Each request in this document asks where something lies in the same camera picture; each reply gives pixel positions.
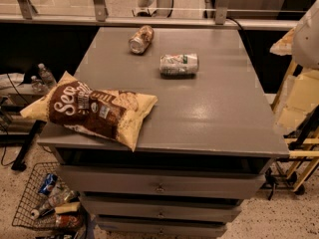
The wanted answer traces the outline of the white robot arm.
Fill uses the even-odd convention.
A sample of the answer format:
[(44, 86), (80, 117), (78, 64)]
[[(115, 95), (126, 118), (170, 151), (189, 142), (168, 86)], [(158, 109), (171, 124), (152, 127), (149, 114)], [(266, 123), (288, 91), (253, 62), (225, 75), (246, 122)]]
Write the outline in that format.
[(319, 69), (319, 0), (296, 25), (292, 58), (302, 67)]

